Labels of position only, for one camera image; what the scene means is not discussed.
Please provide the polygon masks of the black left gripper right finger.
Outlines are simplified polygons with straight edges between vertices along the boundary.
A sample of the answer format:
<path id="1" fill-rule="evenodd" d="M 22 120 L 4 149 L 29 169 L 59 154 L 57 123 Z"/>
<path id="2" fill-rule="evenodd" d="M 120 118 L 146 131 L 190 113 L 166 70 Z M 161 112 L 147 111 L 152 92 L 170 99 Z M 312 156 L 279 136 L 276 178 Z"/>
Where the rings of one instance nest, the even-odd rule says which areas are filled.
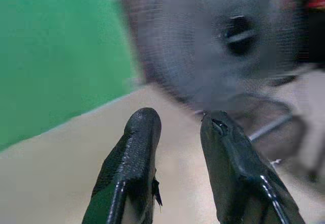
<path id="1" fill-rule="evenodd" d="M 225 112 L 204 113 L 200 137 L 220 224 L 305 224 L 271 163 Z"/>

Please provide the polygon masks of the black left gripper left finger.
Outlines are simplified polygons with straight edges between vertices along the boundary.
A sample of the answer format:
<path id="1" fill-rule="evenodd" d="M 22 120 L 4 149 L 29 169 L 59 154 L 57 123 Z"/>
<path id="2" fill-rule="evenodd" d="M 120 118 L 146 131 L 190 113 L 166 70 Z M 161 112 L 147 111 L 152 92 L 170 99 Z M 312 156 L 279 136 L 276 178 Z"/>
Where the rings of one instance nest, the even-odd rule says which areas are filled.
<path id="1" fill-rule="evenodd" d="M 152 108 L 137 110 L 104 160 L 82 224 L 152 224 L 162 205 L 155 167 L 161 120 Z"/>

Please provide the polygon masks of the grey office chair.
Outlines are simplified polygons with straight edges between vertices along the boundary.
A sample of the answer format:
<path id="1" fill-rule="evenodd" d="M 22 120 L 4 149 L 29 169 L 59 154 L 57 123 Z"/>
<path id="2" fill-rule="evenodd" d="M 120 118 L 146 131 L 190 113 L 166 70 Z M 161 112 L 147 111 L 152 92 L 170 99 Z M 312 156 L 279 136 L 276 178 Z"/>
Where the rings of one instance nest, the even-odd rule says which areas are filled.
<path id="1" fill-rule="evenodd" d="M 117 0 L 145 83 L 203 113 L 225 111 L 272 161 L 325 172 L 325 13 L 307 0 Z"/>

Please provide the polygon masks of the green screen backdrop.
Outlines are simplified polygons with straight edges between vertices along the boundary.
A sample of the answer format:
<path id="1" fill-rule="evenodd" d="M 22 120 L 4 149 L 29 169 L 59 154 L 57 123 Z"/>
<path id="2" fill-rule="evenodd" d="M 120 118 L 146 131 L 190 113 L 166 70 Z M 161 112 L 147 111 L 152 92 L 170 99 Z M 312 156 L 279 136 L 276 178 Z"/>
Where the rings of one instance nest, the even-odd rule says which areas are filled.
<path id="1" fill-rule="evenodd" d="M 117 0 L 0 0 L 0 151 L 132 92 Z"/>

